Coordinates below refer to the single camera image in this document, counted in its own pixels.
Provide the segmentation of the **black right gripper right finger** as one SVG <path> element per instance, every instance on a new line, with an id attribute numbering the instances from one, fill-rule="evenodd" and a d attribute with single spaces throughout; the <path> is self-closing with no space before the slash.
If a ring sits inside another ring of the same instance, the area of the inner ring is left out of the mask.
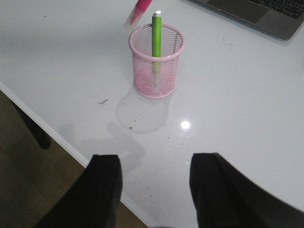
<path id="1" fill-rule="evenodd" d="M 200 228 L 302 228 L 304 213 L 235 169 L 218 153 L 195 153 L 190 191 Z"/>

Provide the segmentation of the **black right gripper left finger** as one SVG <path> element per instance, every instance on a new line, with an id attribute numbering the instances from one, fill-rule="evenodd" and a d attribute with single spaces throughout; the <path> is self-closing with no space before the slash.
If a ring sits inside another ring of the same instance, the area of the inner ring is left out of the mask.
<path id="1" fill-rule="evenodd" d="M 114 228 L 122 187 L 119 157 L 93 155 L 77 181 L 35 227 Z"/>

